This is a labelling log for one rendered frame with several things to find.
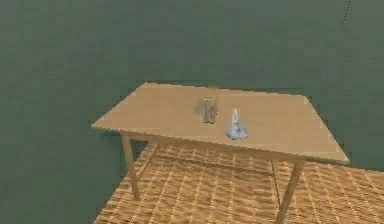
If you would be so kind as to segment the light wooden dining table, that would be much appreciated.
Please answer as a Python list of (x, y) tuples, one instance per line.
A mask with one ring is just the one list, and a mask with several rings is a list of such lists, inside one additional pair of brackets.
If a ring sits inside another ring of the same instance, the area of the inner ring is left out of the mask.
[[(203, 122), (203, 99), (214, 98), (213, 124)], [(226, 135), (233, 109), (248, 137)], [(283, 224), (308, 161), (347, 164), (340, 148), (307, 97), (278, 93), (144, 83), (92, 124), (120, 134), (133, 198), (140, 198), (131, 141), (141, 140), (188, 149), (249, 155), (271, 163), (292, 161), (292, 173), (278, 200), (275, 224)]]

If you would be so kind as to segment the white pointed figurine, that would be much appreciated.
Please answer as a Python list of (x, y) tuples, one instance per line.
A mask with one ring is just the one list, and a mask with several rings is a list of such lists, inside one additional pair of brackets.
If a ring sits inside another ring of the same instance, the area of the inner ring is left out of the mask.
[(232, 140), (248, 137), (248, 129), (240, 123), (239, 114), (236, 108), (233, 109), (231, 123), (226, 130), (226, 135)]

